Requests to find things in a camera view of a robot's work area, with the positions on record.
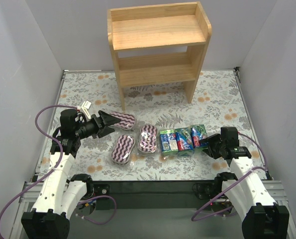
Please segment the green blue sponge pack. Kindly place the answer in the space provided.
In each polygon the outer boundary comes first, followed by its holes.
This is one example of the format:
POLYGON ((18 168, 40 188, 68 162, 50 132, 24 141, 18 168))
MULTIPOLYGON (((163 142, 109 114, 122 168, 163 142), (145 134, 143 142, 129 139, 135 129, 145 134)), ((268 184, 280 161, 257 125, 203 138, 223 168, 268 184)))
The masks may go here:
POLYGON ((191 131, 188 127, 175 129, 178 156, 191 156, 194 152, 191 131))
POLYGON ((207 141, 202 141, 207 138, 207 133, 204 124, 195 124, 191 126, 192 142, 195 151, 203 151, 207 149, 207 141))
POLYGON ((160 131, 160 145, 163 157, 174 156, 179 152, 176 134, 173 128, 160 131))

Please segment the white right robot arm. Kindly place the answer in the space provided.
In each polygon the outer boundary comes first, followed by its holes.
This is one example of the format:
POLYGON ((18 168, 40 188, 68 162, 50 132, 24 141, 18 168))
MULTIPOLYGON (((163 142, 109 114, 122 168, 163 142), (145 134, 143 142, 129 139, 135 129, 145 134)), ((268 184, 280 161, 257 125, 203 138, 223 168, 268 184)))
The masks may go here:
POLYGON ((280 206, 265 188, 253 166, 248 148, 239 145, 238 130, 224 127, 220 134, 199 140, 207 142, 206 154, 214 159, 230 161, 235 180, 222 182, 221 192, 211 199, 225 195, 242 220, 242 233, 246 239, 285 239, 290 213, 280 206))

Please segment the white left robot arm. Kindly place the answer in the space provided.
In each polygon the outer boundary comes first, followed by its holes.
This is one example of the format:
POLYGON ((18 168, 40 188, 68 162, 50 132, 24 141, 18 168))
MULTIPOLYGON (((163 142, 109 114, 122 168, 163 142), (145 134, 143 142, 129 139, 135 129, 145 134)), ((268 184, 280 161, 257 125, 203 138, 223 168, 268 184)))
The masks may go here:
POLYGON ((102 138, 114 132, 112 125, 120 119, 99 111, 90 115, 87 110, 67 109, 60 114, 60 127, 53 135, 50 150, 50 169, 42 180, 40 194, 31 211, 22 215, 21 223, 30 239, 66 239, 70 217, 77 206, 92 204, 94 182, 88 174, 68 174, 81 146, 88 137, 102 138))

